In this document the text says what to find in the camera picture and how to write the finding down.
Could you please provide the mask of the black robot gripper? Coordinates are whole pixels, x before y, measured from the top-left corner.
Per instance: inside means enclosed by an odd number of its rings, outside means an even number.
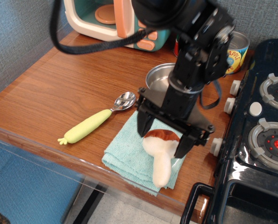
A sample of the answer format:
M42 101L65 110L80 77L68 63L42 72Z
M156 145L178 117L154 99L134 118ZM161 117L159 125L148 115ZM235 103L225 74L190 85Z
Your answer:
M204 87L203 82L187 86L170 80L166 92L139 88L139 99L136 103L138 134L144 137L151 129L154 119L181 132L182 136L174 154L178 159L185 157L193 146L207 144L210 134L214 132L214 125L196 107Z

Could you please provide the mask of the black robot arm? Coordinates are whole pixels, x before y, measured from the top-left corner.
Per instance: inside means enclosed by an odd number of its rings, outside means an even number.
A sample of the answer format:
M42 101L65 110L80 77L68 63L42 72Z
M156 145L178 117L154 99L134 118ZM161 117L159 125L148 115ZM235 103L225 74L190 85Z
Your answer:
M144 136L154 119L182 133L174 156L205 145L214 126L196 102L204 86L225 75L234 23L214 0L134 0L138 20L147 30L169 29L179 37L179 52L168 88L139 89L137 130Z

